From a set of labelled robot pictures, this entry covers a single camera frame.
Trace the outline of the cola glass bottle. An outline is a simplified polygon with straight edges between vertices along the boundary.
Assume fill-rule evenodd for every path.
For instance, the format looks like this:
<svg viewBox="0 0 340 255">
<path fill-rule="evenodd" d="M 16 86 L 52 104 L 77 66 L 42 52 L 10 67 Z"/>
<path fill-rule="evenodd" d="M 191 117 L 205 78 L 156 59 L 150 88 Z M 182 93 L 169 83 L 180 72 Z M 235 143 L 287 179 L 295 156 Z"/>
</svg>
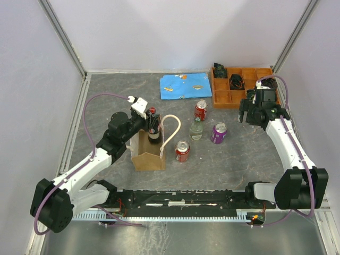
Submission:
<svg viewBox="0 0 340 255">
<path fill-rule="evenodd" d="M 156 112 L 156 109 L 154 107 L 150 107 L 148 110 L 152 112 Z M 161 143 L 162 138 L 160 137 L 160 131 L 159 132 L 148 132 L 148 140 L 152 145 L 157 145 Z"/>
</svg>

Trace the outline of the brown canvas bag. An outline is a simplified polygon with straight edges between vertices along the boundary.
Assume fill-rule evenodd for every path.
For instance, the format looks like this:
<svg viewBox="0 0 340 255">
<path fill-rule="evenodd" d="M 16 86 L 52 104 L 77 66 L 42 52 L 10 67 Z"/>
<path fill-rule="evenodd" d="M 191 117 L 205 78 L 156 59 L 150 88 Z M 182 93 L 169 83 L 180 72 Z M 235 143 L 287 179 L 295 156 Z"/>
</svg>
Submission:
<svg viewBox="0 0 340 255">
<path fill-rule="evenodd" d="M 168 118 L 173 118 L 177 121 L 177 128 L 165 140 L 164 122 Z M 130 145 L 127 148 L 130 150 L 131 160 L 136 172 L 165 170 L 165 146 L 180 130 L 181 121 L 177 116 L 168 114 L 161 119 L 160 127 L 160 144 L 151 144 L 148 140 L 148 133 L 143 130 L 130 139 Z"/>
</svg>

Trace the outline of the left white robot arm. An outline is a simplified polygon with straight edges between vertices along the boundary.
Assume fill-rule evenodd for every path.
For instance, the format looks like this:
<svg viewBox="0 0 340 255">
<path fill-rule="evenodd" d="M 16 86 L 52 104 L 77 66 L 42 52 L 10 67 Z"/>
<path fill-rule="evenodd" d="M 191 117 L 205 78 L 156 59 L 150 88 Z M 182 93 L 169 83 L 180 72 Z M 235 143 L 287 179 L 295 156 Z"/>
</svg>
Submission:
<svg viewBox="0 0 340 255">
<path fill-rule="evenodd" d="M 114 113 L 108 129 L 94 151 L 65 174 L 49 181 L 42 179 L 36 185 L 30 214 L 34 217 L 34 230 L 42 235 L 38 223 L 59 233 L 71 219 L 96 205 L 112 207 L 117 203 L 117 188 L 105 180 L 90 189 L 83 186 L 102 170 L 114 164 L 126 151 L 126 143 L 139 131 L 159 133 L 159 114 L 151 107 L 144 117 L 135 110 L 131 114 Z"/>
</svg>

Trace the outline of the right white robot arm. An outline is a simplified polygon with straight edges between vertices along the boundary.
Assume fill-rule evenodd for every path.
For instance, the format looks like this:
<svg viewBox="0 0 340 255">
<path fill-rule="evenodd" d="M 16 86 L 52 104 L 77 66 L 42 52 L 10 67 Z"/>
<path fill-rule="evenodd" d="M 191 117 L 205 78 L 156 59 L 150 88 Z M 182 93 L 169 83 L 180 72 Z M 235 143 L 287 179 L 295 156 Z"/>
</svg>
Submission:
<svg viewBox="0 0 340 255">
<path fill-rule="evenodd" d="M 263 200 L 275 203 L 282 210 L 320 208 L 328 173 L 317 168 L 303 150 L 287 110 L 277 102 L 275 89 L 247 90 L 246 98 L 240 101 L 239 121 L 263 128 L 274 143 L 284 169 L 276 184 L 250 182 L 244 203 L 251 208 Z"/>
</svg>

